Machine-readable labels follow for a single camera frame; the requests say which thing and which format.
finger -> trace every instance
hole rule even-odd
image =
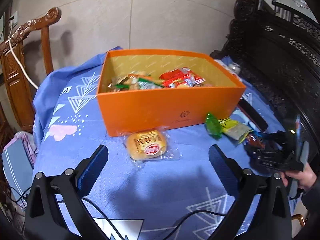
[[[294,178],[294,179],[302,179],[303,172],[301,171],[286,171],[285,172],[286,176]]]
[[[282,171],[280,172],[280,175],[281,175],[281,179],[282,179],[282,182],[283,182],[284,186],[287,187],[288,180],[285,178],[285,175],[284,175],[284,173]]]

orange box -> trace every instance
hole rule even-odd
[[[163,88],[111,92],[113,77],[147,71],[155,79],[162,73],[188,67],[212,87]],[[211,112],[218,119],[231,115],[245,90],[235,76],[202,53],[167,49],[109,51],[105,58],[97,98],[108,134],[137,132],[158,126],[167,129],[205,122]]]

silver screw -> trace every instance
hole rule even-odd
[[[42,172],[38,172],[37,174],[36,174],[36,179],[39,179],[39,178],[41,178],[42,177]]]
[[[245,174],[245,175],[251,175],[252,174],[252,171],[250,170],[250,169],[243,169],[243,173]]]
[[[73,169],[68,168],[64,171],[64,174],[66,174],[67,176],[71,175],[73,173]]]
[[[277,173],[277,172],[276,172],[276,173],[274,173],[274,174],[273,174],[273,176],[274,176],[276,179],[281,179],[280,174],[279,174],[279,173]]]

dark sleeve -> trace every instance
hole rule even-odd
[[[301,200],[310,213],[320,213],[320,176]]]

transparent plastic packaging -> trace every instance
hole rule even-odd
[[[136,133],[119,133],[133,164],[142,168],[148,161],[178,160],[182,157],[164,127]]]

